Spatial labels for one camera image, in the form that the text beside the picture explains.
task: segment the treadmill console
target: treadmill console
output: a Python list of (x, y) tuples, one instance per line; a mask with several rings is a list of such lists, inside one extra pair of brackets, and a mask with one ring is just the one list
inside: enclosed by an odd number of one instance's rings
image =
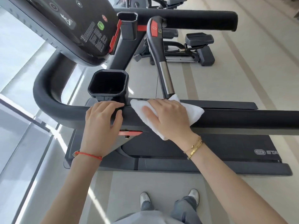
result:
[(0, 0), (0, 5), (84, 65), (99, 65), (107, 58), (117, 31), (118, 17), (108, 0)]

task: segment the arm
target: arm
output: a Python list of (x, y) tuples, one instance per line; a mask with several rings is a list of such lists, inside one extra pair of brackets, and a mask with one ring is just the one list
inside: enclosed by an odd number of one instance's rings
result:
[[(109, 154), (123, 121), (118, 110), (113, 126), (110, 126), (112, 113), (123, 106), (114, 101), (102, 101), (88, 109), (85, 117), (85, 129), (81, 143), (81, 152), (102, 156)], [(74, 158), (70, 172), (41, 224), (79, 223), (89, 185), (100, 160), (79, 154)]]
[[(198, 139), (189, 127), (186, 109), (176, 101), (149, 100), (158, 117), (148, 108), (143, 112), (158, 131), (184, 152)], [(286, 224), (286, 221), (244, 180), (203, 144), (191, 160), (209, 183), (219, 202), (233, 221), (248, 224)]]

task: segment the green button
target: green button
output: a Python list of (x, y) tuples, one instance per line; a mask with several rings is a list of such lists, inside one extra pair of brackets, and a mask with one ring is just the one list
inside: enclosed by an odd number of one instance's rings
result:
[(97, 26), (99, 27), (99, 29), (100, 29), (101, 31), (104, 29), (104, 24), (103, 24), (101, 21), (99, 21), (99, 22), (97, 23)]

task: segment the emergency stop button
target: emergency stop button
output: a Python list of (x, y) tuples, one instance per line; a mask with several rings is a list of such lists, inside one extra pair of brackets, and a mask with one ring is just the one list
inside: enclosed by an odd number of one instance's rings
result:
[(151, 30), (150, 30), (151, 35), (153, 37), (158, 37), (158, 23), (156, 21), (152, 20), (150, 28), (151, 28)]

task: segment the white towel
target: white towel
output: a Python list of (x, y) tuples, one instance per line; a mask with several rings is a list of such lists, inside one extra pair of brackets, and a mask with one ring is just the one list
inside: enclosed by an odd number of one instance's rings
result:
[[(178, 98), (178, 96), (176, 94), (172, 95), (169, 98), (169, 100), (170, 101), (171, 100), (175, 100), (175, 101), (180, 102), (180, 99)], [(204, 113), (204, 110), (202, 108), (198, 107), (198, 106), (190, 105), (190, 104), (185, 104), (185, 103), (181, 103), (181, 104), (187, 110), (187, 114), (188, 114), (190, 126), (192, 124), (194, 124), (197, 120), (199, 120), (199, 118), (201, 117), (201, 115)], [(131, 100), (131, 106), (135, 110), (135, 112), (137, 113), (137, 115), (140, 117), (140, 119), (147, 126), (149, 126), (157, 135), (159, 135), (160, 138), (162, 138), (163, 140), (167, 140), (167, 138), (165, 138), (162, 134), (159, 133), (159, 131), (157, 129), (155, 129), (155, 127), (153, 126), (153, 124), (151, 123), (151, 121), (145, 116), (145, 114), (142, 111), (142, 107), (143, 106), (148, 106), (153, 111), (153, 113), (157, 116), (157, 113), (156, 113), (155, 109), (150, 105), (149, 102), (132, 99)]]

